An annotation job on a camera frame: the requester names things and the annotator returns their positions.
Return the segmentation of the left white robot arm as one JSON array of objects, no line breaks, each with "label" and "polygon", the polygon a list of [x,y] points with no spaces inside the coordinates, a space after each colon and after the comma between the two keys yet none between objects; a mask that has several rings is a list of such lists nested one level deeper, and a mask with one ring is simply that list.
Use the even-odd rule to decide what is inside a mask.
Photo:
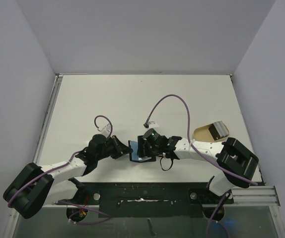
[{"label": "left white robot arm", "polygon": [[102,159],[118,159],[132,152],[116,136],[96,134],[88,146],[74,152],[67,161],[45,166],[27,164],[5,190],[3,199],[25,219],[33,217],[44,205],[60,200],[78,204],[84,200],[85,192],[76,177],[92,172]]}]

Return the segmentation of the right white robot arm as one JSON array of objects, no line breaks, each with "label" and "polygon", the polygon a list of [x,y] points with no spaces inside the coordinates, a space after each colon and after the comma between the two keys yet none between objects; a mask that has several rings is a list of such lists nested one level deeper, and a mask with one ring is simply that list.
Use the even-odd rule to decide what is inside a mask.
[{"label": "right white robot arm", "polygon": [[230,137],[223,142],[201,142],[180,136],[160,135],[151,128],[138,136],[138,157],[167,158],[170,160],[202,160],[221,172],[213,176],[205,190],[205,198],[217,202],[233,187],[248,188],[257,185],[253,181],[259,159],[239,140]]}]

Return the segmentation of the black leather card holder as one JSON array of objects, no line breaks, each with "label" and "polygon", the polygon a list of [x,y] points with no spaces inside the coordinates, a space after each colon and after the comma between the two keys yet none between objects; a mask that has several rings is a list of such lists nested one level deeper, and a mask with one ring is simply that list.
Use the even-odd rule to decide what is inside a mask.
[{"label": "black leather card holder", "polygon": [[129,155],[129,160],[135,163],[149,163],[156,162],[155,156],[147,156],[143,147],[136,141],[128,141],[128,146],[132,149]]}]

